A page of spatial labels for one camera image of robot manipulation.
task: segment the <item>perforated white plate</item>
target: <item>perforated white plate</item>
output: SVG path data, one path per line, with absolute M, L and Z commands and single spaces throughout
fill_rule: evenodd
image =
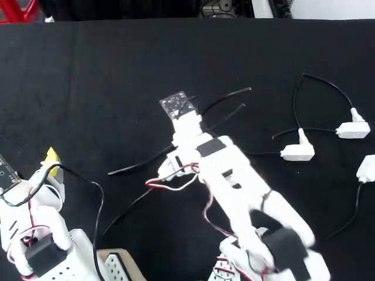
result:
M 110 254 L 108 255 L 107 260 L 105 261 L 107 267 L 108 275 L 110 276 L 109 280 L 114 281 L 129 281 L 127 273 L 122 266 L 121 260 L 118 255 Z

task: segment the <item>black tabletop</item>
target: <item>black tabletop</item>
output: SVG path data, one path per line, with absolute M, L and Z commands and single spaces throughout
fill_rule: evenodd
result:
M 216 123 L 239 103 L 246 107 L 215 130 L 252 152 L 296 143 L 292 92 L 303 72 L 333 81 L 375 124 L 375 22 L 161 19 L 0 26 L 0 146 L 30 176 L 49 146 L 63 163 L 105 190 L 103 228 L 145 190 L 162 159 L 128 176 L 107 172 L 148 158 L 167 146 L 173 129 L 159 100 L 177 91 L 198 96 L 203 108 L 251 86 L 205 117 Z M 302 126 L 335 129 L 350 121 L 346 101 L 332 88 L 305 81 L 297 102 Z M 316 151 L 306 163 L 254 156 L 254 168 L 282 193 L 319 241 L 354 211 L 356 172 L 375 152 L 374 134 L 344 140 L 306 133 Z M 100 194 L 66 175 L 62 215 L 92 238 Z M 333 280 L 372 273 L 375 191 L 366 184 L 359 216 L 347 231 L 320 243 Z M 207 190 L 154 191 L 99 241 L 129 250 L 148 280 L 205 280 L 224 238 L 202 218 Z M 219 206 L 209 216 L 229 227 Z M 0 255 L 4 280 L 16 271 Z

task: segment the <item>circuit board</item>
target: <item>circuit board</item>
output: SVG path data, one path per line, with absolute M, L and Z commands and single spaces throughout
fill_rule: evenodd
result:
M 20 182 L 21 178 L 17 176 L 12 167 L 10 167 L 10 165 L 0 155 L 0 188 L 2 188 L 3 191 L 6 191 Z

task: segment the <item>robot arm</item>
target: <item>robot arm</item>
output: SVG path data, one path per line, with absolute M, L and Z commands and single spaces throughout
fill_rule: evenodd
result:
M 322 256 L 308 249 L 315 242 L 308 224 L 282 195 L 270 189 L 232 140 L 228 136 L 213 138 L 203 129 L 196 129 L 201 117 L 184 93 L 162 100 L 161 105 L 175 128 L 172 143 L 176 150 L 168 154 L 158 170 L 159 178 L 165 178 L 187 163 L 198 163 L 199 180 L 208 187 L 230 220 L 235 237 L 227 239 L 235 239 L 237 244 L 224 240 L 220 245 L 225 255 L 221 258 L 233 265 L 224 272 L 228 275 L 228 270 L 235 268 L 233 274 L 243 272 L 249 280 L 329 280 Z M 183 107 L 188 110 L 179 115 Z M 194 172 L 185 169 L 174 175 Z M 261 233 L 251 223 L 249 212 L 252 210 L 266 213 L 283 228 L 273 234 Z M 295 253 L 283 249 L 286 242 L 295 247 Z M 215 270 L 210 280 L 218 277 L 214 273 Z

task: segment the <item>white connector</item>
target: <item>white connector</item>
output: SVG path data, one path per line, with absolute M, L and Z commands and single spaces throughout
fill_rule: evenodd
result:
M 309 142 L 302 128 L 298 129 L 299 144 L 287 145 L 280 156 L 287 161 L 310 161 L 315 155 L 314 147 Z
M 367 123 L 357 110 L 353 107 L 352 113 L 353 122 L 342 123 L 336 129 L 336 134 L 342 139 L 363 139 L 370 132 L 369 123 Z
M 357 171 L 357 178 L 362 183 L 375 181 L 375 155 L 367 155 Z

